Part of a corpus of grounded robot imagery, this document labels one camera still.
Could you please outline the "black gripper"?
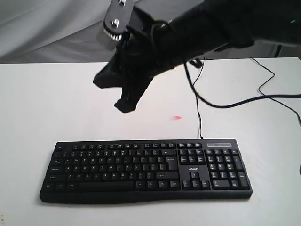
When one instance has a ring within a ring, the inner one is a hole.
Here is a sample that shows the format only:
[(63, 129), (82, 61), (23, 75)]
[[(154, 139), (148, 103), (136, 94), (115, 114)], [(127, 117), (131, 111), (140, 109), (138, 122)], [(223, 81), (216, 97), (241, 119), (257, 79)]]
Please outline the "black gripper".
[(101, 89), (122, 88), (115, 108), (135, 111), (154, 76), (211, 51), (211, 39), (209, 14), (183, 14), (171, 22), (132, 14), (116, 53), (93, 83)]

